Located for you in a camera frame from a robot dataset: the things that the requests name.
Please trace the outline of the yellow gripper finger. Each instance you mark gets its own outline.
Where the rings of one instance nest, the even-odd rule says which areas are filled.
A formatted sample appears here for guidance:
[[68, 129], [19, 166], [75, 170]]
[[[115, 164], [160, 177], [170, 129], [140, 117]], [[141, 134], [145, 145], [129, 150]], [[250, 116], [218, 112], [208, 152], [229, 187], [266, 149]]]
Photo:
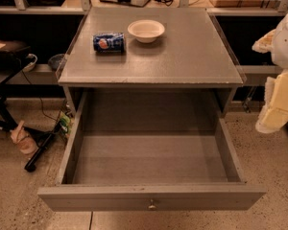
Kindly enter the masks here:
[[270, 52], [272, 50], [272, 42], [275, 31], [276, 30], [271, 30], [256, 40], [252, 46], [252, 50], [261, 54]]
[[261, 133], [273, 133], [288, 122], [288, 70], [265, 82], [264, 102], [255, 129]]

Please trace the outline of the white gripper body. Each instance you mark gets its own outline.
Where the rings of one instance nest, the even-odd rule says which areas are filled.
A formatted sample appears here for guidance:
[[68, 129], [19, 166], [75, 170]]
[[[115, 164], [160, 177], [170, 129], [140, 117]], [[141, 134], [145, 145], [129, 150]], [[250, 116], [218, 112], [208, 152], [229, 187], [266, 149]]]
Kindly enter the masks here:
[[288, 13], [276, 26], [271, 55], [275, 65], [288, 69]]

